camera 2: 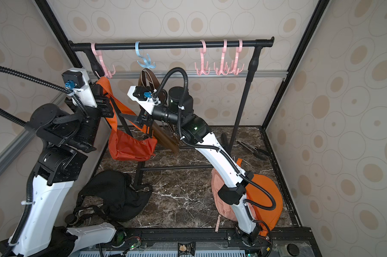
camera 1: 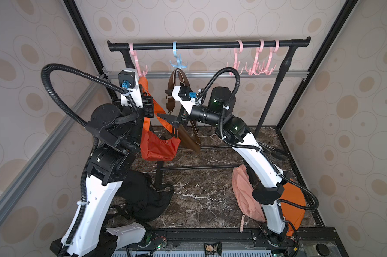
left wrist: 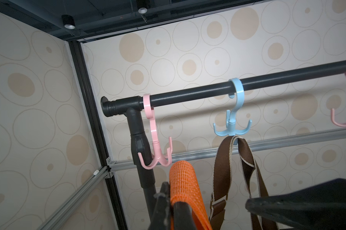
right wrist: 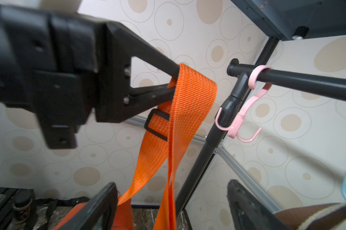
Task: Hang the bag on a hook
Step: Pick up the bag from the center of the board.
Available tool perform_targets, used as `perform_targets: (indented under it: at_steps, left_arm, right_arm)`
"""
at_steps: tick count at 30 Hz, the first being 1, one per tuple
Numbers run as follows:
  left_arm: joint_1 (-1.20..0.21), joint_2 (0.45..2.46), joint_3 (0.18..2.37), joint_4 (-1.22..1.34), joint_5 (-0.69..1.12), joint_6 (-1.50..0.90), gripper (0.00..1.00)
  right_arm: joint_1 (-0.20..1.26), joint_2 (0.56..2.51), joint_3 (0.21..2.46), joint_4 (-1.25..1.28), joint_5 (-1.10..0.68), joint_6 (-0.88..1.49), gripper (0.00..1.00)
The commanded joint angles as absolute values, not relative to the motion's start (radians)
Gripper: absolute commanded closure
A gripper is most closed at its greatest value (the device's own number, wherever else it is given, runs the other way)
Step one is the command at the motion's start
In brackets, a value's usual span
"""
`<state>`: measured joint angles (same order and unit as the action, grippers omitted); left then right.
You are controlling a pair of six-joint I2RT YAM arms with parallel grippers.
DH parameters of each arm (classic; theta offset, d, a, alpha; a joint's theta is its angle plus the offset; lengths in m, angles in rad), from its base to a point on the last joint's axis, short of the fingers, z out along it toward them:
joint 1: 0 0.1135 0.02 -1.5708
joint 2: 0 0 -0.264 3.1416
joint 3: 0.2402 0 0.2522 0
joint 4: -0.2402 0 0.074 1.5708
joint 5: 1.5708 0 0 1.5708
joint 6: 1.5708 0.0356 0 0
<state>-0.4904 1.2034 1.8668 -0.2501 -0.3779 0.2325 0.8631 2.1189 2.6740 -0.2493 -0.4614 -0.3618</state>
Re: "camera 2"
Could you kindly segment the brown leather bag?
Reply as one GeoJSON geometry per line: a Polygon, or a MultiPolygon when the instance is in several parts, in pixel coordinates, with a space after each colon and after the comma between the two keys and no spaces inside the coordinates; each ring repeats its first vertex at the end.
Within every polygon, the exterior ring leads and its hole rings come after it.
{"type": "MultiPolygon", "coordinates": [[[[144,86],[153,93],[154,90],[159,88],[160,83],[153,71],[150,69],[143,69],[138,79],[138,85],[144,86]]],[[[150,132],[152,132],[153,137],[157,139],[158,143],[164,148],[171,150],[174,154],[179,153],[178,144],[155,121],[152,121],[152,125],[150,125],[150,132]]]]}

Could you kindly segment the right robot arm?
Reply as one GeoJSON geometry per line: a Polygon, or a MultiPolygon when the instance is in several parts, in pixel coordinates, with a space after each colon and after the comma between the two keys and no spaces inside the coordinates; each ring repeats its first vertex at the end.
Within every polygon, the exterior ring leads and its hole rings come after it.
{"type": "Polygon", "coordinates": [[[236,231],[247,246],[257,243],[268,224],[257,220],[252,207],[272,211],[277,204],[266,189],[253,182],[253,173],[244,171],[224,150],[210,127],[193,110],[186,71],[175,67],[158,81],[150,69],[140,73],[138,85],[131,86],[127,95],[141,107],[138,116],[122,114],[135,127],[152,128],[155,121],[176,127],[180,141],[199,151],[219,172],[224,185],[218,191],[221,200],[230,205],[237,218],[236,231]]]}

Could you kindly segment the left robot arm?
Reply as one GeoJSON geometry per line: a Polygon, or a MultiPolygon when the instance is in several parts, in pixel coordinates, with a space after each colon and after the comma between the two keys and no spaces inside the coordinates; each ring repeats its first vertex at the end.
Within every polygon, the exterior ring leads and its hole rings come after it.
{"type": "Polygon", "coordinates": [[[48,103],[23,121],[0,108],[0,116],[35,134],[43,150],[26,183],[24,212],[12,236],[0,242],[4,257],[67,257],[83,248],[111,243],[121,246],[125,230],[106,219],[103,224],[84,228],[56,227],[55,221],[66,195],[78,179],[102,117],[112,117],[101,86],[92,82],[84,69],[63,73],[63,86],[7,67],[0,72],[60,91],[71,102],[72,113],[48,103]]]}

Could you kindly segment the red-orange waist bag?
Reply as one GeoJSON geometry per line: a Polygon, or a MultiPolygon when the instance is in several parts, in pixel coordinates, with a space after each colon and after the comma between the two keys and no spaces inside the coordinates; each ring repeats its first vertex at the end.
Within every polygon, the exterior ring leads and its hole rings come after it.
{"type": "MultiPolygon", "coordinates": [[[[115,101],[119,111],[123,114],[134,115],[135,113],[120,102],[113,94],[111,84],[106,77],[101,77],[97,84],[107,94],[107,97],[115,101]]],[[[108,149],[112,159],[118,161],[147,161],[154,155],[158,143],[155,138],[137,140],[132,136],[118,129],[118,114],[115,111],[114,117],[106,119],[111,126],[111,135],[108,142],[108,149]]]]}

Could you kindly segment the black bag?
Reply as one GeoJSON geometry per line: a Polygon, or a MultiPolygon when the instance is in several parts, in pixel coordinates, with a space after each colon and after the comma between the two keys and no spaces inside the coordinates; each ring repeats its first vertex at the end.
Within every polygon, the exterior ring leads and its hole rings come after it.
{"type": "Polygon", "coordinates": [[[127,173],[103,171],[91,178],[78,193],[76,207],[64,221],[71,227],[80,227],[88,218],[98,216],[120,229],[123,222],[133,219],[144,209],[152,190],[151,185],[134,186],[127,173]],[[86,197],[100,198],[102,205],[84,206],[86,197]]]}

